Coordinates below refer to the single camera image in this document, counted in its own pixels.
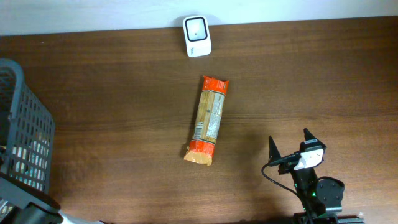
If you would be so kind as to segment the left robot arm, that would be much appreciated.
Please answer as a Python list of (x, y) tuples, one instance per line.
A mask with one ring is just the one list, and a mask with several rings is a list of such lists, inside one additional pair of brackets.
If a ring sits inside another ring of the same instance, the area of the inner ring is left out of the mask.
[(12, 204), (12, 210), (1, 219), (1, 223), (59, 224), (86, 223), (104, 224), (104, 221), (88, 221), (67, 215), (49, 195), (1, 174), (1, 198)]

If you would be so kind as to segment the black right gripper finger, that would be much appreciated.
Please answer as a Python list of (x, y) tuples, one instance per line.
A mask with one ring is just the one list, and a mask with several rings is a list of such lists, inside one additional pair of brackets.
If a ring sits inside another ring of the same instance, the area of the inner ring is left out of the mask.
[(294, 155), (289, 155), (282, 157), (279, 153), (279, 150), (272, 138), (272, 136), (268, 137), (269, 139), (269, 159), (268, 159), (268, 165), (269, 166), (277, 166), (283, 163), (286, 163), (294, 158)]
[(305, 128), (303, 130), (304, 132), (304, 138), (306, 142), (317, 142), (318, 139), (307, 129)]

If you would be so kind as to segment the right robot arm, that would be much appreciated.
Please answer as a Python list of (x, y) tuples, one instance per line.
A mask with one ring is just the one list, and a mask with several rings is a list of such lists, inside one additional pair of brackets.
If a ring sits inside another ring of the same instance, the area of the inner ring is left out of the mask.
[[(342, 212), (345, 185), (342, 181), (328, 177), (318, 177), (315, 168), (323, 162), (326, 145), (307, 128), (303, 130), (305, 140), (298, 151), (282, 157), (271, 136), (269, 136), (269, 158), (261, 169), (262, 175), (270, 182), (292, 192), (303, 206), (302, 213), (295, 213), (292, 223), (364, 223), (358, 216), (340, 217)], [(267, 167), (278, 167), (280, 175), (290, 174), (294, 188), (273, 180), (265, 174)]]

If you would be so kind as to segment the orange spaghetti pasta packet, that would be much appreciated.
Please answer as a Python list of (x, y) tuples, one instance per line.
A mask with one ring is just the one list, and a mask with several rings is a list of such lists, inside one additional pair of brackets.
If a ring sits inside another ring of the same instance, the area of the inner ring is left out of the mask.
[(186, 161), (212, 164), (228, 84), (228, 81), (204, 77), (192, 138), (184, 156)]

